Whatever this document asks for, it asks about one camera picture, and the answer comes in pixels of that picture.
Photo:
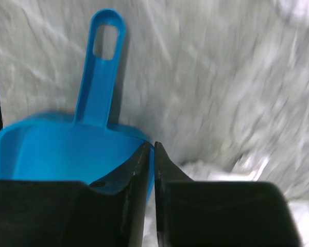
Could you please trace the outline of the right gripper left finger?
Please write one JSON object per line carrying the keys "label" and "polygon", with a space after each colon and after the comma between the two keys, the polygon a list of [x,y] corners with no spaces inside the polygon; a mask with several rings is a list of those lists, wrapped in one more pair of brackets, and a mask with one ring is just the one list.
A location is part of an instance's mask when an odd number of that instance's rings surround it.
{"label": "right gripper left finger", "polygon": [[141,246],[150,145],[82,182],[0,180],[0,246]]}

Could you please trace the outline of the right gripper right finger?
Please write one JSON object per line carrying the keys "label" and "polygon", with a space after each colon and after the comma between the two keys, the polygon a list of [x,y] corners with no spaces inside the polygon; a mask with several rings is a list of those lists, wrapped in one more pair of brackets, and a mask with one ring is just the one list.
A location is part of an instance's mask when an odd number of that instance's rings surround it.
{"label": "right gripper right finger", "polygon": [[159,246],[300,246],[282,193],[269,182],[194,181],[154,146]]}

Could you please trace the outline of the blue dustpan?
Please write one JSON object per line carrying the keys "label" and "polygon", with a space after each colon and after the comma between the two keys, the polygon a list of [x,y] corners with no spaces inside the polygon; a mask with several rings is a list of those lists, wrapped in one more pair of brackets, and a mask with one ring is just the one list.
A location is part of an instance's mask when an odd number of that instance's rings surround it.
{"label": "blue dustpan", "polygon": [[[111,59],[95,56],[97,28],[117,30]],[[126,26],[113,9],[92,17],[75,114],[43,112],[0,131],[0,180],[82,181],[107,175],[148,141],[140,130],[109,123]]]}

